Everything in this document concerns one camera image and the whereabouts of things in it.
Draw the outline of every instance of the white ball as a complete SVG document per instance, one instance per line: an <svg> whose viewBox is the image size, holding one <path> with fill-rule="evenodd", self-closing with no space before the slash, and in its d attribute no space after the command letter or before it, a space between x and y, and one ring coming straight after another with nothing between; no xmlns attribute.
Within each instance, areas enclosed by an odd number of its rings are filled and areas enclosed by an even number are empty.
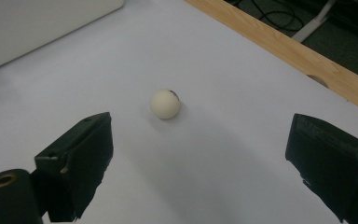
<svg viewBox="0 0 358 224"><path fill-rule="evenodd" d="M171 119L180 109L179 97L174 91L162 89L156 91L150 100L150 110L159 119Z"/></svg>

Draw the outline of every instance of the wooden edge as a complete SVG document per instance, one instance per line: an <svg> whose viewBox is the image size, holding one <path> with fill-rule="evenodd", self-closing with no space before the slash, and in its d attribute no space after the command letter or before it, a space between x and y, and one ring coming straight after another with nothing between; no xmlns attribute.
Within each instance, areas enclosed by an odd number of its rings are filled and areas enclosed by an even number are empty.
<svg viewBox="0 0 358 224"><path fill-rule="evenodd" d="M186 0L232 30L255 42L301 73L358 105L358 75L296 42L224 0Z"/></svg>

